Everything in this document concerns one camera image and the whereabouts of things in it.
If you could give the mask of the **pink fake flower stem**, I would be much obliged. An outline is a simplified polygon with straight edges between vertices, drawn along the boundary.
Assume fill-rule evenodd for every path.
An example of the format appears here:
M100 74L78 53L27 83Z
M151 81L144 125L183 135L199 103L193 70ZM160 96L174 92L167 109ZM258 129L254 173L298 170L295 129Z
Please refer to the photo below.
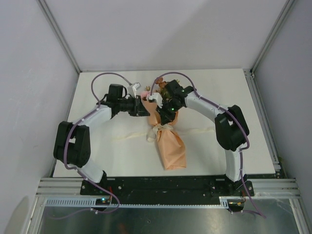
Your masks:
M149 96L151 94L151 87L146 86L145 89L140 93L142 101L149 101Z

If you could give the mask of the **brown orange fake flower stem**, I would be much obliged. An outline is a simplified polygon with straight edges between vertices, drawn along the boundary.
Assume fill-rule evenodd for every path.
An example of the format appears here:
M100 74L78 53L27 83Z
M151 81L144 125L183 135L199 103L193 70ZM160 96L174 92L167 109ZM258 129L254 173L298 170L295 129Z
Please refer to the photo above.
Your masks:
M158 89L156 89L155 92L159 93L163 99L169 99L170 95L165 88L167 82L163 80L163 77L160 77L156 80L156 85L158 86Z

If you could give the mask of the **cream ribbon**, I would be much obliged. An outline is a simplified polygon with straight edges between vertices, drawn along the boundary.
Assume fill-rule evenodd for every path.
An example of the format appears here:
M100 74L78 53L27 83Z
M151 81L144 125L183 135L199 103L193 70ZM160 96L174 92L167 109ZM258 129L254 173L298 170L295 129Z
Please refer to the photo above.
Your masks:
M120 140L126 140L126 139L132 139L132 138L136 138L136 137L146 136L146 140L148 142L153 142L157 139L158 132L163 131L163 130L175 132L178 135L182 135L182 136L192 135L192 134L201 134L201 133L207 133L207 132L214 132L215 133L215 127L190 128L187 130L178 131L178 130L174 129L172 125L165 124L162 126L162 125L158 124L146 132L133 132L133 133L129 133L129 134L126 134L123 136L113 137L112 141L120 141Z

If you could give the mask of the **orange beige wrapping paper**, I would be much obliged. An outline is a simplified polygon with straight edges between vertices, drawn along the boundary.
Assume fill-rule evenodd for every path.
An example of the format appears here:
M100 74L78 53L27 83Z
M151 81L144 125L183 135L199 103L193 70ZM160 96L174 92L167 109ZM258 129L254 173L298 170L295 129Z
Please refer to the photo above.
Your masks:
M145 108L149 111L148 123L152 127L160 124L160 115L156 111L157 104L149 101L143 101ZM173 128L178 120L178 113L173 122L168 123ZM165 170L184 169L187 167L186 148L181 137L168 130L158 132L157 139L154 141L157 145L162 164Z

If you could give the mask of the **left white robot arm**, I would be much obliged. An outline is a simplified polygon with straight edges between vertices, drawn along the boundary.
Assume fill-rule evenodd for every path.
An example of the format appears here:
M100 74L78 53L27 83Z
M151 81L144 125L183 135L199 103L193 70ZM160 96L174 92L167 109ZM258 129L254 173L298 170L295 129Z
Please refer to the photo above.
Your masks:
M84 179L92 181L90 188L97 195L107 191L108 183L107 174L91 159L91 130L120 112L127 112L132 117L150 115L139 95L128 97L126 87L111 84L108 93L89 113L75 122L63 121L58 125L54 158L67 170L76 170Z

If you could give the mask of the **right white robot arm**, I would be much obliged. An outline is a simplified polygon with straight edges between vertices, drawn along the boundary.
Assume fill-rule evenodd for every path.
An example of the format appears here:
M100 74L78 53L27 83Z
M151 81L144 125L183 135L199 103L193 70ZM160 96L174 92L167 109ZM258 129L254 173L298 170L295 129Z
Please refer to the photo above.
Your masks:
M207 117L214 123L216 140L225 150L226 177L225 191L229 195L237 195L242 191L240 180L244 176L242 151L249 149L250 133L242 110L239 106L223 107L201 96L195 87L182 87L176 80L167 82L164 90L166 96L153 93L149 101L153 99L157 104L161 124L173 122L176 113L181 108L189 108Z

